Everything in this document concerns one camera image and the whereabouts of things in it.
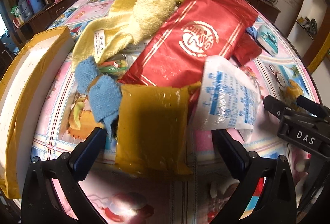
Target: yellow towel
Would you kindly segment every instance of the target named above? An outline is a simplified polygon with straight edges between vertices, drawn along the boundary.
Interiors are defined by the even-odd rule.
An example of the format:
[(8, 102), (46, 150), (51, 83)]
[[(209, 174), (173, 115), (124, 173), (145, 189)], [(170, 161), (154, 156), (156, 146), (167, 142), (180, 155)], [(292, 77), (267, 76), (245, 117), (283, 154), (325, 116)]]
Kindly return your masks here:
[[(109, 15), (90, 22), (80, 35), (72, 55), (72, 71), (79, 62), (93, 55), (98, 64), (123, 50), (129, 43), (138, 44), (150, 37), (166, 21), (176, 3), (183, 0), (115, 0)], [(96, 55), (94, 32), (104, 30), (105, 48)]]

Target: wooden cabinet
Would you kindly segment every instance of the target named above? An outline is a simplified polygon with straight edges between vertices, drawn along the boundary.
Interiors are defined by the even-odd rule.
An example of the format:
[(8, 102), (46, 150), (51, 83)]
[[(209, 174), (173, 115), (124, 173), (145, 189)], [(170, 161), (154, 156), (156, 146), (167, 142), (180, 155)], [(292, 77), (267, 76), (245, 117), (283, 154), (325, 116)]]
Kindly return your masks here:
[[(61, 0), (56, 4), (52, 4), (44, 11), (35, 14), (30, 20), (25, 22), (20, 30), (24, 37), (28, 40), (33, 35), (46, 30), (65, 10), (67, 10), (77, 0)], [(261, 14), (263, 14), (272, 23), (275, 22), (280, 10), (272, 4), (263, 0), (246, 0)]]

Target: red foil package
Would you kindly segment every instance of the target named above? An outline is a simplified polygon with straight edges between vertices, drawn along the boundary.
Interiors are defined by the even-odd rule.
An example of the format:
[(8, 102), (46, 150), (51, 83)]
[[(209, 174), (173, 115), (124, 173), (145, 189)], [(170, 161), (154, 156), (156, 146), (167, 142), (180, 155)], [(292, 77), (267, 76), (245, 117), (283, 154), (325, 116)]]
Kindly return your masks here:
[(200, 81), (205, 58), (229, 59), (257, 16), (244, 0), (185, 0), (120, 82), (183, 87)]
[(244, 33), (234, 49), (233, 56), (238, 64), (244, 66), (261, 54), (261, 48), (247, 33)]

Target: table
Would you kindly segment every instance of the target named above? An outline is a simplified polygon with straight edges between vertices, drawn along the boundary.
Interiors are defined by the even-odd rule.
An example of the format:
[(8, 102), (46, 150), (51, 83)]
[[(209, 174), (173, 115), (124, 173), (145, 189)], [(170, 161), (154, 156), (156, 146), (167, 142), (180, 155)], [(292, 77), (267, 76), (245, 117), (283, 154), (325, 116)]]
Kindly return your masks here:
[[(88, 22), (108, 13), (112, 2), (113, 0), (78, 0), (49, 28), (68, 25), (73, 38), (77, 39)], [(310, 75), (291, 45), (276, 27), (260, 14), (254, 26), (258, 29), (262, 24), (267, 24), (275, 33), (278, 39), (278, 54), (271, 57), (263, 51), (258, 58), (241, 68), (258, 88), (260, 95), (273, 95), (294, 106), (286, 94), (286, 89), (296, 88), (305, 97), (320, 102)], [(137, 54), (141, 49), (143, 43), (139, 46), (128, 46), (123, 53)], [(95, 125), (88, 102), (77, 92), (77, 84), (70, 68), (71, 59), (70, 53), (49, 90), (35, 131), (31, 157), (39, 156), (42, 160), (47, 160), (57, 158), (63, 152), (71, 152), (77, 143), (89, 134), (87, 130)], [(72, 117), (72, 107), (78, 98), (85, 102), (81, 115), (81, 118), (84, 117), (84, 120), (81, 119), (84, 128), (80, 133), (75, 133), (70, 129), (69, 121)], [(243, 141), (236, 130), (229, 132), (247, 150), (257, 151), (262, 157), (277, 158), (279, 154), (287, 156), (297, 182), (301, 174), (293, 169), (294, 165), (298, 160), (307, 158), (307, 153), (277, 138), (277, 127), (278, 120), (269, 116), (260, 105), (250, 141)], [(152, 208), (151, 216), (142, 223), (207, 223), (228, 199), (222, 194), (212, 198), (210, 183), (215, 182), (221, 189), (235, 181), (230, 179), (219, 154), (214, 150), (210, 132), (193, 132), (188, 128), (187, 137), (185, 160), (194, 172), (194, 180), (191, 182), (154, 182), (115, 171), (111, 164), (115, 161), (116, 141), (110, 143), (108, 140), (103, 155), (99, 156), (86, 180), (80, 182), (80, 186), (109, 223), (118, 222), (116, 215), (120, 214), (112, 203), (112, 198), (118, 194), (136, 196), (136, 193), (139, 197), (143, 196), (141, 199), (146, 200)], [(75, 217), (57, 180), (54, 180), (54, 185), (65, 211)], [(250, 202), (245, 214), (252, 211), (255, 202)]]

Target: yellow packing tape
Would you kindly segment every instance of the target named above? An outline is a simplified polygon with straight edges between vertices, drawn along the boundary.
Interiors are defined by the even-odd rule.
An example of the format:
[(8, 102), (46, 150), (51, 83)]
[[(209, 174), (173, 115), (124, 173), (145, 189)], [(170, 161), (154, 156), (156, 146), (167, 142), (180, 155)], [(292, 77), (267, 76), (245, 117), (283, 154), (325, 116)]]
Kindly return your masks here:
[[(51, 64), (53, 64), (52, 63), (53, 58), (57, 55), (59, 50), (62, 50), (61, 48), (63, 47), (63, 44), (67, 42), (68, 39), (69, 41), (68, 43), (66, 43), (66, 46), (68, 47), (67, 53), (69, 53), (70, 51), (69, 47), (74, 45), (68, 27), (67, 26), (57, 27), (36, 34), (31, 39), (31, 41), (28, 42), (22, 48), (19, 54), (15, 57), (15, 59), (9, 66), (8, 70), (6, 71), (0, 82), (0, 97), (1, 97), (0, 107), (2, 108), (4, 100), (8, 97), (7, 96), (8, 90), (14, 80), (14, 77), (18, 73), (21, 63), (24, 61), (24, 57), (25, 57), (24, 55), (28, 53), (29, 50), (31, 50), (39, 42), (54, 36), (58, 36), (58, 37), (49, 47), (47, 52), (41, 57), (40, 61), (36, 64), (34, 70), (27, 79), (26, 84), (24, 85), (21, 91), (21, 94), (14, 109), (13, 117), (11, 118), (9, 124), (9, 132), (7, 134), (4, 134), (4, 136), (7, 135), (7, 141), (6, 142), (0, 141), (0, 143), (6, 143), (5, 153), (0, 152), (0, 154), (5, 154), (5, 161), (4, 161), (5, 165), (4, 167), (0, 166), (0, 188), (2, 189), (6, 197), (9, 199), (18, 199), (20, 198), (20, 194), (21, 194), (21, 190), (19, 188), (19, 183), (18, 183), (16, 164), (17, 164), (17, 154), (18, 154), (20, 137), (22, 132), (24, 131), (22, 130), (24, 126), (24, 119), (27, 116), (28, 109), (32, 101), (32, 97), (34, 96), (34, 93), (37, 87), (39, 86), (39, 82), (41, 81), (48, 67)], [(45, 85), (45, 87), (46, 88), (48, 87), (45, 90), (46, 94), (45, 96), (38, 97), (39, 104), (40, 102), (43, 102), (45, 100), (50, 85), (49, 86)]]

